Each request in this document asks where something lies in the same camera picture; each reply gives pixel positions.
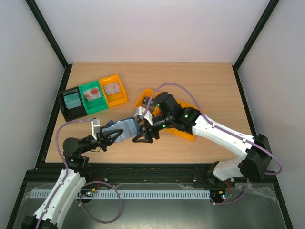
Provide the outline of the blue leather card holder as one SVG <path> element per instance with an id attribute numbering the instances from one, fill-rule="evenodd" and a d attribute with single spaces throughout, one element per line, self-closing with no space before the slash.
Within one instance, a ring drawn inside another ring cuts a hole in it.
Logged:
<path id="1" fill-rule="evenodd" d="M 129 138 L 134 138 L 140 131 L 142 131 L 140 124 L 135 121 L 135 118 L 129 117 L 117 122 L 110 120 L 106 124 L 106 126 L 102 129 L 102 132 L 107 132 L 117 129 L 122 129 L 123 132 L 116 138 L 116 140 L 114 141 L 115 143 L 122 142 Z"/>

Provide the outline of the yellow triple storage bin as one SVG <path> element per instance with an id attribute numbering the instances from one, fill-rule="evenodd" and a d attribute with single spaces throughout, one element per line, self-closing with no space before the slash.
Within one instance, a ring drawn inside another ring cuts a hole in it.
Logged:
<path id="1" fill-rule="evenodd" d="M 149 101 L 149 98 L 150 96 L 152 95 L 153 93 L 153 90 L 152 89 L 148 89 L 146 88 L 142 95 L 140 96 L 140 98 L 138 99 L 136 105 L 134 106 L 134 108 L 138 107 L 138 106 L 141 106 L 143 107 L 144 109 L 147 107 L 148 105 L 148 101 Z M 160 109 L 157 107 L 157 103 L 155 102 L 155 97 L 159 94 L 159 92 L 156 92 L 150 105 L 149 105 L 149 111 L 152 113 L 153 116 L 158 116 L 160 115 L 162 112 L 160 111 Z M 191 105 L 189 103 L 186 103 L 184 101 L 181 101 L 181 100 L 177 100 L 177 102 L 181 105 L 182 108 L 187 108 L 187 107 L 192 107 L 192 108 L 195 108 L 195 109 L 198 109 L 198 107 L 194 106 L 194 105 Z M 187 132 L 182 132 L 182 131 L 179 131 L 175 128 L 166 128 L 165 131 L 173 134 L 173 135 L 176 135 L 176 136 L 179 136 L 179 137 L 182 137 L 188 141 L 194 141 L 195 140 L 195 135 L 194 134 L 189 134 Z"/>

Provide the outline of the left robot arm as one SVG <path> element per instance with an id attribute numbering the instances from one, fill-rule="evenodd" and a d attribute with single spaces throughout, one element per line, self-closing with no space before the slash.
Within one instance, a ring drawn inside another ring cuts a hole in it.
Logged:
<path id="1" fill-rule="evenodd" d="M 116 221 L 122 212 L 122 200 L 119 192 L 104 181 L 87 182 L 89 171 L 89 158 L 82 154 L 100 148 L 103 151 L 112 145 L 123 133 L 122 129 L 102 132 L 100 127 L 92 129 L 93 134 L 83 139 L 69 137 L 63 142 L 63 153 L 60 156 L 64 162 L 64 168 L 43 204 L 32 216 L 26 216 L 22 223 L 22 229 L 60 229 L 64 219 L 77 195 L 83 187 L 91 184 L 104 184 L 110 187 L 119 200 L 120 209 L 117 216 L 110 221 L 97 222 L 108 224 Z"/>

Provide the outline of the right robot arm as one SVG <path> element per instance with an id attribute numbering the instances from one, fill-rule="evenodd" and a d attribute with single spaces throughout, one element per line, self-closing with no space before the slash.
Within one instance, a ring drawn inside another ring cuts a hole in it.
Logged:
<path id="1" fill-rule="evenodd" d="M 135 143 L 153 143 L 159 139 L 159 131 L 175 128 L 191 135 L 207 138 L 230 150 L 237 157 L 225 162 L 216 161 L 208 171 L 208 182 L 213 187 L 236 177 L 245 177 L 250 181 L 263 180 L 271 157 L 265 153 L 269 149 L 268 139 L 263 135 L 257 137 L 239 133 L 210 118 L 193 107 L 183 108 L 169 93 L 156 96 L 155 101 L 161 113 L 153 116 L 144 108 L 137 107 L 135 116 L 144 115 L 142 131 L 133 138 Z"/>

